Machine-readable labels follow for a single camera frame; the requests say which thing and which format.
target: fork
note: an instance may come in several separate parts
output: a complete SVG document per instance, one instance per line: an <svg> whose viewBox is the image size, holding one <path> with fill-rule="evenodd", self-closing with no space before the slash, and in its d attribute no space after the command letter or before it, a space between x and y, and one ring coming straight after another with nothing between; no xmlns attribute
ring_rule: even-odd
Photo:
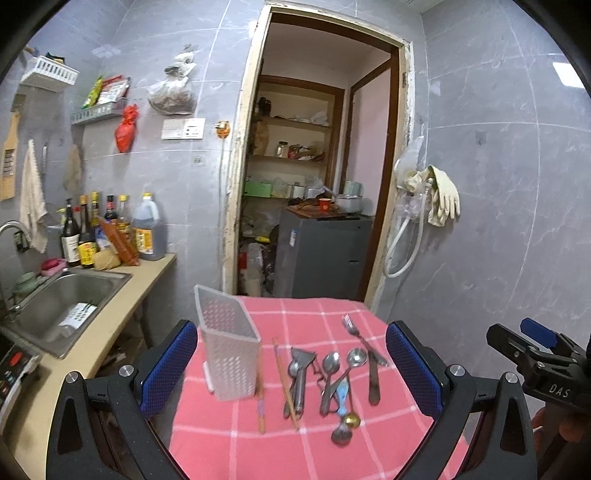
<svg viewBox="0 0 591 480"><path fill-rule="evenodd" d="M372 347L367 342L367 340L365 340L365 338L363 338L361 336L359 329L355 326L355 324L353 323L353 320L351 320L351 317L349 317L348 313L343 315L342 322L343 322L343 326L345 327L347 332L349 332L351 335L353 335L354 337L357 337L359 340L361 340L361 343L367 349L368 353L372 352L375 359L382 367L388 366L388 361L382 355L380 355L380 353L374 347Z"/></svg>

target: pink wall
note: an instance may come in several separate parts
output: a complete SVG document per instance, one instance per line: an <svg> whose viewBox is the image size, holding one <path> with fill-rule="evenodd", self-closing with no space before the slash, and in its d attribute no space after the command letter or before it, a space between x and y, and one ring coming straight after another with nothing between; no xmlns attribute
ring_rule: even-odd
<svg viewBox="0 0 591 480"><path fill-rule="evenodd" d="M363 184L364 215L375 215L388 132L390 70L355 92L347 180Z"/></svg>

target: plastic jug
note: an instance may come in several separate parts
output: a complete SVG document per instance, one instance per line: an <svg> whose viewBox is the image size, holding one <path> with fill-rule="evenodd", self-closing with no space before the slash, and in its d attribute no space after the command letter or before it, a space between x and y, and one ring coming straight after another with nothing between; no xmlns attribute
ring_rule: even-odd
<svg viewBox="0 0 591 480"><path fill-rule="evenodd" d="M140 258L160 260L165 256L166 226L151 193L144 193L144 199L131 220L131 228Z"/></svg>

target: stainless steel sink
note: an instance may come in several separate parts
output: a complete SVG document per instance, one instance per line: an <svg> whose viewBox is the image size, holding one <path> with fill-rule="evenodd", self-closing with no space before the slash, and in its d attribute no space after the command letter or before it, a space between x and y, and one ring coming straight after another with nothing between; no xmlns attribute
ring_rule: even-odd
<svg viewBox="0 0 591 480"><path fill-rule="evenodd" d="M125 273L65 269L22 301L12 319L7 317L2 325L41 350L64 358L82 332L130 278L131 275ZM78 303L97 308L75 329L60 325Z"/></svg>

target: beige countertop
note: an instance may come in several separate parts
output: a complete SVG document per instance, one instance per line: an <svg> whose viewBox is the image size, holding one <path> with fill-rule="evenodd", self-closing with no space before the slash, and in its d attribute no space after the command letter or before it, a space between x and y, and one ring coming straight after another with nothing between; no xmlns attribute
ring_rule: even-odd
<svg viewBox="0 0 591 480"><path fill-rule="evenodd" d="M139 267L118 267L114 272L133 276L86 328L65 358L48 353L38 368L41 378L19 396L4 432L6 443L31 480L45 480L47 443L51 421L66 374L76 370L93 377L136 308L175 260L167 254L156 262L141 260Z"/></svg>

